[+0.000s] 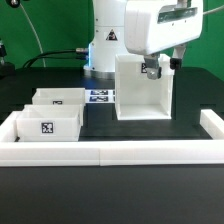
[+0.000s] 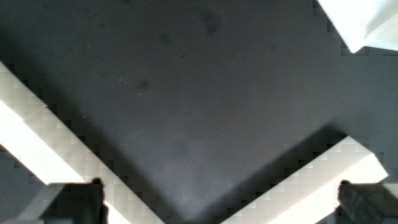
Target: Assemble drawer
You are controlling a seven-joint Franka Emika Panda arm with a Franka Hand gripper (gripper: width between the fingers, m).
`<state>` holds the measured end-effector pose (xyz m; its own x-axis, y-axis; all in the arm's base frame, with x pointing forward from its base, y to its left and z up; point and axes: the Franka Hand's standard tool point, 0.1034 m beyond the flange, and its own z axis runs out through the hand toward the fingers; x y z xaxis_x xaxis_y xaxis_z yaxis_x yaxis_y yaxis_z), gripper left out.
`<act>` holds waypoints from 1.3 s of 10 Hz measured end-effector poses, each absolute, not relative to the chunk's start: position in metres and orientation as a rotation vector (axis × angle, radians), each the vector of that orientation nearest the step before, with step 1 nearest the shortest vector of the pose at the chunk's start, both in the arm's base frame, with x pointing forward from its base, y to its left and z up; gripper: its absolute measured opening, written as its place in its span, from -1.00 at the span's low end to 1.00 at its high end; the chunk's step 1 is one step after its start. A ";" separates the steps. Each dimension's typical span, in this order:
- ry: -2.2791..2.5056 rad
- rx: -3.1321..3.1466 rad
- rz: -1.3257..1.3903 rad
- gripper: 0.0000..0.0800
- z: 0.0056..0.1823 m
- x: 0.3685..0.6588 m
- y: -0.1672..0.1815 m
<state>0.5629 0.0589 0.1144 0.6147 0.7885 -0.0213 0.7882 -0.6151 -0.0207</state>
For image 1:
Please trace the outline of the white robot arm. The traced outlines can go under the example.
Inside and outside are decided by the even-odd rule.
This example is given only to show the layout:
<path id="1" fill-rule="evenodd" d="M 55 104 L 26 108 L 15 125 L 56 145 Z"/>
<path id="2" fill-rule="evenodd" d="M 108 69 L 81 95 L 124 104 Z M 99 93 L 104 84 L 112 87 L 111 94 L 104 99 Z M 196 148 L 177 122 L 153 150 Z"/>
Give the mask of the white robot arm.
<path id="1" fill-rule="evenodd" d="M 84 74 L 115 77 L 115 57 L 149 56 L 173 48 L 181 59 L 186 44 L 202 31 L 203 0 L 92 0 L 94 37 Z"/>

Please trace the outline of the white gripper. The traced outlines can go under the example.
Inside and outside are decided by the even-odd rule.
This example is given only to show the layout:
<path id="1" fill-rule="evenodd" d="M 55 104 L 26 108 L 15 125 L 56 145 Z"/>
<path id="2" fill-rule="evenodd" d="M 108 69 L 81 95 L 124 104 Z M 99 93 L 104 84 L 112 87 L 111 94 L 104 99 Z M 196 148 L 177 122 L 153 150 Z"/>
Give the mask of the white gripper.
<path id="1" fill-rule="evenodd" d="M 170 68 L 180 69 L 186 43 L 200 36 L 202 22 L 203 0 L 129 0 L 124 43 L 129 53 L 146 55 L 147 77 L 157 80 L 162 70 L 157 52 L 175 46 Z"/>

